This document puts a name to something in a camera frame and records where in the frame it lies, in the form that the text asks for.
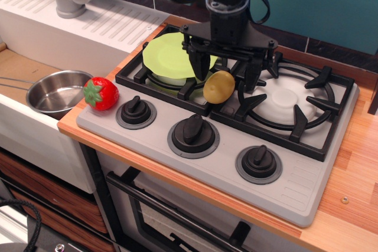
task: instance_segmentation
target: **cabinet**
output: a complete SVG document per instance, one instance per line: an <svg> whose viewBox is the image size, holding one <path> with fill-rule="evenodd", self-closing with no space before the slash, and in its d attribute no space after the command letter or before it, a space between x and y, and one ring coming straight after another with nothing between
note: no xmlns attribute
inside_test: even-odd
<svg viewBox="0 0 378 252"><path fill-rule="evenodd" d="M90 251L115 251L92 194L59 180L3 149L0 149L0 171L0 178L13 196L34 204L45 225Z"/></svg>

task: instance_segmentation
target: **toy stove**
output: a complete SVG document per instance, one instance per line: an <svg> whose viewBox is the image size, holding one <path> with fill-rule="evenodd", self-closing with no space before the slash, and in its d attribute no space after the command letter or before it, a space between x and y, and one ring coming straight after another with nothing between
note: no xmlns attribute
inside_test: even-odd
<svg viewBox="0 0 378 252"><path fill-rule="evenodd" d="M245 91L245 65L218 59L235 91L222 104L203 97L204 82L166 82L142 51L117 75L119 101L77 124L298 226L315 216L359 88L354 80L280 57L279 76L262 71Z"/></svg>

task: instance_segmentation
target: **wooden drawer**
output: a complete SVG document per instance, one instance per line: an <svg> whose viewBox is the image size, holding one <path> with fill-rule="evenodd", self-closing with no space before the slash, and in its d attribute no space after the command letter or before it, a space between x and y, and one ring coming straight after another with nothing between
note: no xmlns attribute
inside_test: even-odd
<svg viewBox="0 0 378 252"><path fill-rule="evenodd" d="M13 189L11 189L11 192L13 193L16 199L25 200L35 205L41 214L43 224L64 235L65 237L71 239L73 242L78 243L83 247L86 247L87 249L89 249L89 251L115 252L115 248L112 243L95 236L93 233L86 230L85 228L76 225L70 220L53 212L45 206L29 199L23 194ZM31 209L27 207L24 207L24 209L29 215L34 217L34 213Z"/></svg>
<svg viewBox="0 0 378 252"><path fill-rule="evenodd" d="M83 198L85 193L74 191L53 180L32 165L20 163L8 152L0 151L0 170L13 181L41 197L53 207L69 213L74 218L101 233L107 233L100 209L94 200Z"/></svg>

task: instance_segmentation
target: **oven handle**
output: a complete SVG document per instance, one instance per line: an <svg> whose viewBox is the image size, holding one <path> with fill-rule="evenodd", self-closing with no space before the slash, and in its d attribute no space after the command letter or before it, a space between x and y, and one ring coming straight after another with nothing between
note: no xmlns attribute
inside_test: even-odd
<svg viewBox="0 0 378 252"><path fill-rule="evenodd" d="M222 249L226 249L226 251L231 252L248 252L247 250L241 247L250 230L249 225L247 225L245 222L239 222L238 226L234 230L234 233L228 240L222 237L221 235L218 235L214 231L210 231L208 228L198 223L197 221L191 219L190 217L180 213L177 209L146 193L143 189L140 189L137 186L135 186L133 184L133 179L136 178L139 172L139 170L130 167L122 175L122 177L119 177L113 171L111 171L106 175L106 181L108 181L108 183L114 185L118 189L122 190L129 196L135 198L139 202L144 203L145 205L158 211L162 215L170 218L171 220L180 223L187 229L197 233L205 239L210 240L215 245L220 246Z"/></svg>

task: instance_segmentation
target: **oven window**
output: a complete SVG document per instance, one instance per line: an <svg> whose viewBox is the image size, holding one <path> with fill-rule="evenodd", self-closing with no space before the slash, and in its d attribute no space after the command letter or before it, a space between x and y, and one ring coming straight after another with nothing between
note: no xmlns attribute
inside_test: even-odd
<svg viewBox="0 0 378 252"><path fill-rule="evenodd" d="M133 198L131 203L139 233L165 251L224 251L149 206Z"/></svg>

